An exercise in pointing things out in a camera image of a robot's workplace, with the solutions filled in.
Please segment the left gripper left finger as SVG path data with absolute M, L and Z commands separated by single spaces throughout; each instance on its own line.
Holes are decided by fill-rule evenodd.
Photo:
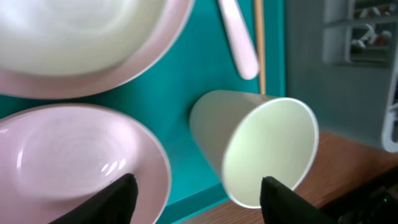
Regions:
M 139 194 L 136 178 L 125 174 L 51 224 L 125 224 L 131 221 Z

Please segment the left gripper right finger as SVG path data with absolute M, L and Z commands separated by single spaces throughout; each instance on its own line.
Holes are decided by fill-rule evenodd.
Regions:
M 259 200 L 265 224 L 336 223 L 271 176 L 262 179 Z

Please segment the small bowl with nuts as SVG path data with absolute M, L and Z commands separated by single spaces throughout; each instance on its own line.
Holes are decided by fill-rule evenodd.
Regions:
M 115 183 L 137 181 L 131 223 L 155 223 L 169 199 L 169 158 L 142 123 L 88 104 L 31 108 L 1 120 L 1 222 L 50 223 Z

